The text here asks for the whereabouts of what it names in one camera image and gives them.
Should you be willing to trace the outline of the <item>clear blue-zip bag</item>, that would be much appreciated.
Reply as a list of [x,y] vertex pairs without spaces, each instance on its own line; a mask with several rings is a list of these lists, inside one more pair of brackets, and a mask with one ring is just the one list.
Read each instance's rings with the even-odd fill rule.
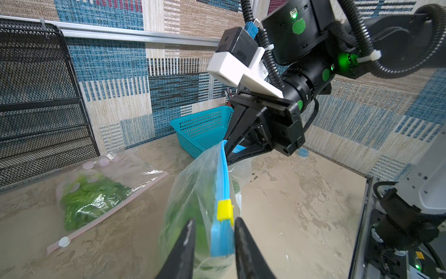
[[226,141],[202,152],[175,179],[159,237],[167,259],[188,219],[196,224],[195,279],[220,279],[235,262],[233,222],[242,214],[242,188],[250,180],[250,159],[229,165]]

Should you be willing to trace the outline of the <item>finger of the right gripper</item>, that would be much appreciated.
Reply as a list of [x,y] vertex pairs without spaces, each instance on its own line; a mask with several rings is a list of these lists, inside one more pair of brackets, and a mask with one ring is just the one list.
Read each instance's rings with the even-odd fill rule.
[[226,143],[225,144],[226,162],[228,166],[231,166],[242,160],[253,158],[255,156],[267,152],[271,152],[273,149],[274,146],[271,143],[266,143],[266,144],[254,143],[248,145],[247,147],[241,145],[235,146]]
[[225,154],[229,157],[235,147],[244,139],[245,135],[252,129],[258,118],[258,111],[251,107],[238,105],[235,107],[231,117],[228,130],[225,135]]

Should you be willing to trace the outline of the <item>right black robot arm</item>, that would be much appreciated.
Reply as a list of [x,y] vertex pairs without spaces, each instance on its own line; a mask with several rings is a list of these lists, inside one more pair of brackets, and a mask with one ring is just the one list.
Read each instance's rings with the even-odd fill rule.
[[[231,98],[234,113],[224,147],[228,164],[273,150],[289,156],[299,149],[309,128],[301,113],[318,95],[331,92],[335,75],[405,77],[443,50],[446,11],[438,4],[420,7],[414,21],[407,15],[364,21],[353,1],[340,6],[347,25],[334,20],[327,1],[289,1],[261,22],[254,38],[232,42],[231,66],[259,43],[269,81],[244,83]],[[365,259],[391,279],[398,277],[397,258],[403,258],[409,279],[445,277],[434,250],[434,272],[407,252],[420,245],[430,249],[446,219],[446,136],[436,138],[404,179],[377,181],[373,191],[385,214],[369,229]]]

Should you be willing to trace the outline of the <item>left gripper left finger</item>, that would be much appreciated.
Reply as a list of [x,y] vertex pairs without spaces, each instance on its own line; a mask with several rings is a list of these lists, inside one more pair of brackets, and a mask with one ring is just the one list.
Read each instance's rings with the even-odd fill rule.
[[189,219],[156,279],[192,279],[195,260],[196,224]]

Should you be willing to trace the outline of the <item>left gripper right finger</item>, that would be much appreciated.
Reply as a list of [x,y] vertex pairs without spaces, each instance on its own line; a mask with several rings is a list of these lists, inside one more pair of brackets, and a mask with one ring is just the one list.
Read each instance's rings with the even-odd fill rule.
[[235,219],[236,272],[239,279],[275,279],[241,217]]

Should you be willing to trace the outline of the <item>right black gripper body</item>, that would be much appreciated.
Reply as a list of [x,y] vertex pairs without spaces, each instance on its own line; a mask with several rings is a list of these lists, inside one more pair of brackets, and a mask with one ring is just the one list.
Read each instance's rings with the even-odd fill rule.
[[233,111],[238,105],[258,111],[255,124],[238,145],[271,143],[273,150],[290,156],[305,143],[297,102],[263,94],[236,94],[230,103]]

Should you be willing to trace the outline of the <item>chinese cabbage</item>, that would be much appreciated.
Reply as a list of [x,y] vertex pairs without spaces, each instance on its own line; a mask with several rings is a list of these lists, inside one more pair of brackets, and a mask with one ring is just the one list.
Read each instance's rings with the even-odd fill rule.
[[202,197],[197,193],[182,196],[173,201],[164,215],[163,229],[159,237],[161,253],[167,257],[176,243],[183,226],[194,218],[196,224],[196,246],[194,268],[210,257],[210,233],[213,222],[214,198]]

